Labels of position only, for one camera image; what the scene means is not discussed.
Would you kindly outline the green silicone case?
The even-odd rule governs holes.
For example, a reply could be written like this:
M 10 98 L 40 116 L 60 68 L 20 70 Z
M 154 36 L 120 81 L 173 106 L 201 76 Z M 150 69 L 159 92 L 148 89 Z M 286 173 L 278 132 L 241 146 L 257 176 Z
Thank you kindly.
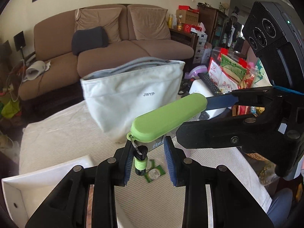
M 146 173 L 147 149 L 137 143 L 150 143 L 179 127 L 207 108 L 204 95 L 193 93 L 170 104 L 145 113 L 132 122 L 127 139 L 135 148 L 135 172 L 142 176 Z

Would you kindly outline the red white snack packet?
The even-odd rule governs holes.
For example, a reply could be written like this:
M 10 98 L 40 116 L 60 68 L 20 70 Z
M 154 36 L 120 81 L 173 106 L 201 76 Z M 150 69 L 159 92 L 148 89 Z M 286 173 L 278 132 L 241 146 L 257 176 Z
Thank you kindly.
M 234 90 L 239 89 L 237 83 L 222 71 L 220 66 L 214 61 L 213 58 L 210 58 L 208 75 L 211 81 L 219 88 L 223 94 L 230 93 Z

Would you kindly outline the black remote coloured buttons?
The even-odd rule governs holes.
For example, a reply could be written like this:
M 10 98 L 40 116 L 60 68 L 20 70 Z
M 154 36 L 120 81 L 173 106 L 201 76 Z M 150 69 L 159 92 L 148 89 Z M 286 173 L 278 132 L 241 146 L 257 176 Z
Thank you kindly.
M 220 91 L 220 89 L 212 82 L 208 74 L 199 73 L 198 77 L 203 81 L 203 83 L 207 86 L 208 90 L 214 95 L 214 96 L 220 96 L 223 93 Z

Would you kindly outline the dark wooden cabinet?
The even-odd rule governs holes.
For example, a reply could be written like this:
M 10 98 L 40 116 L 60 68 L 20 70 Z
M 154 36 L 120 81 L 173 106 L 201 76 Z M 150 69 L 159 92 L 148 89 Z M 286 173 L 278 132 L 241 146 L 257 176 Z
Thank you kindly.
M 221 10 L 198 3 L 199 17 L 198 22 L 205 26 L 205 33 L 207 34 L 207 41 L 213 47 L 220 45 L 228 16 Z

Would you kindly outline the white cardboard box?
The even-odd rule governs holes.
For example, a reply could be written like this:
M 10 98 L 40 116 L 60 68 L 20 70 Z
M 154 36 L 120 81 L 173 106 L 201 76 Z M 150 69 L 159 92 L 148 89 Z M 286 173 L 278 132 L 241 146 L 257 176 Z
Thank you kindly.
M 84 168 L 95 166 L 92 158 L 86 155 L 42 170 L 2 179 L 4 199 L 12 221 L 18 227 L 26 227 L 27 221 L 40 204 L 65 177 L 65 175 L 76 165 L 81 165 Z M 91 186 L 89 192 L 87 221 L 88 214 L 92 215 L 93 190 L 94 187 Z M 123 220 L 124 216 L 119 215 L 116 212 L 116 217 L 117 224 L 119 226 L 119 223 Z

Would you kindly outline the white canvas bag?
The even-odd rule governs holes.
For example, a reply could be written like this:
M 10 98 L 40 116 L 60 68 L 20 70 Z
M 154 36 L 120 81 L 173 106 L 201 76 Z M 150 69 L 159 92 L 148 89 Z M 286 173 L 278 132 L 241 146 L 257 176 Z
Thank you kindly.
M 136 117 L 177 99 L 184 65 L 143 57 L 82 77 L 91 117 L 111 141 L 125 141 Z

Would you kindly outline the brown sofa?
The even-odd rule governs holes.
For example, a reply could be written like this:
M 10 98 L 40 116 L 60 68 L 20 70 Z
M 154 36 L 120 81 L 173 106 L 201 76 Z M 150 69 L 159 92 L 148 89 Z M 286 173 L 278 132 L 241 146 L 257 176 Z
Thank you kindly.
M 37 98 L 141 57 L 192 58 L 192 47 L 172 39 L 166 15 L 166 9 L 153 5 L 108 4 L 44 19 L 34 26 L 33 41 L 37 60 L 50 68 L 25 81 L 20 98 Z

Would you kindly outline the white neck massager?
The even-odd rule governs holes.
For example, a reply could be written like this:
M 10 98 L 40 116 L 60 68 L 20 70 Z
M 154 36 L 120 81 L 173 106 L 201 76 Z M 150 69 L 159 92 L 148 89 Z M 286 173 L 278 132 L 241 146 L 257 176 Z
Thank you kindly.
M 30 67 L 26 69 L 25 81 L 32 81 L 48 71 L 51 66 L 51 62 L 35 61 Z

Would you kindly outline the dark blue cushion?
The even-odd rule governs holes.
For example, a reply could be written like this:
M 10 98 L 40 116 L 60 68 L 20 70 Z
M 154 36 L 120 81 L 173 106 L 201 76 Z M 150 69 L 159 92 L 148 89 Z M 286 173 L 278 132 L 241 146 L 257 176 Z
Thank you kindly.
M 84 51 L 95 48 L 105 48 L 108 45 L 108 35 L 105 29 L 101 26 L 85 30 L 77 30 L 72 37 L 72 53 L 75 56 L 78 56 Z

